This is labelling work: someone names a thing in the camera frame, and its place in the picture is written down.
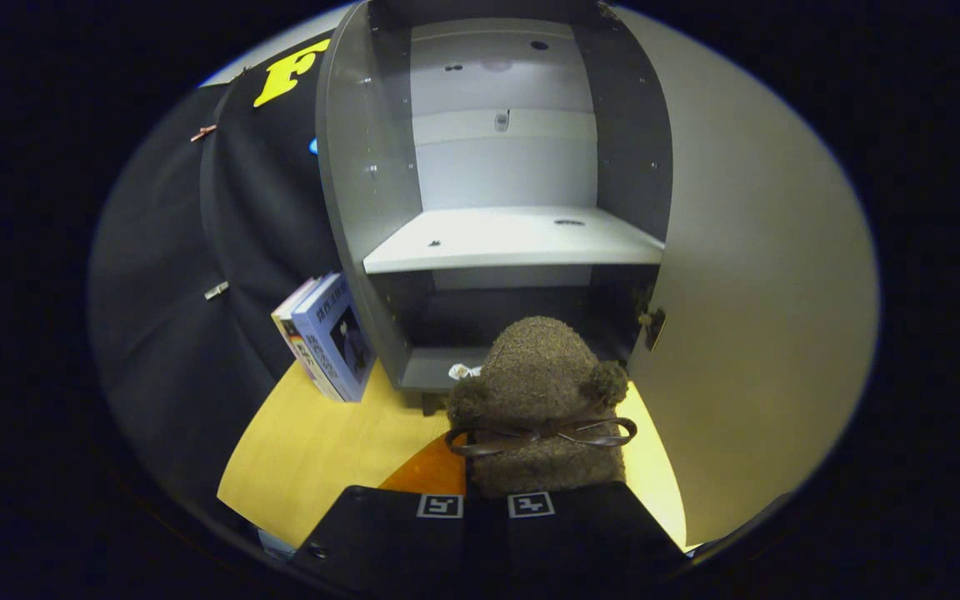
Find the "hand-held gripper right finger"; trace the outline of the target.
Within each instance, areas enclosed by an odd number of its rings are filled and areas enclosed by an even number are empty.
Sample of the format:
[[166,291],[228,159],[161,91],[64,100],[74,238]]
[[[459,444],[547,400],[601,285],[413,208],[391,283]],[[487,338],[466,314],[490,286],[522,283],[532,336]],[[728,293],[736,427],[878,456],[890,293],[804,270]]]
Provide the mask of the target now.
[[466,502],[468,599],[645,599],[688,564],[625,483]]

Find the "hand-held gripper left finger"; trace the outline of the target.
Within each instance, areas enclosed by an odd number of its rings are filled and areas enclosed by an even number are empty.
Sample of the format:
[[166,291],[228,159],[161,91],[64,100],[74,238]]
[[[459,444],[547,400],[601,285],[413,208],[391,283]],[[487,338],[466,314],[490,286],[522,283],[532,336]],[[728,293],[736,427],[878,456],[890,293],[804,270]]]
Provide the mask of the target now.
[[452,596],[465,473],[464,459],[439,434],[381,485],[345,487],[297,548],[293,569],[354,599]]

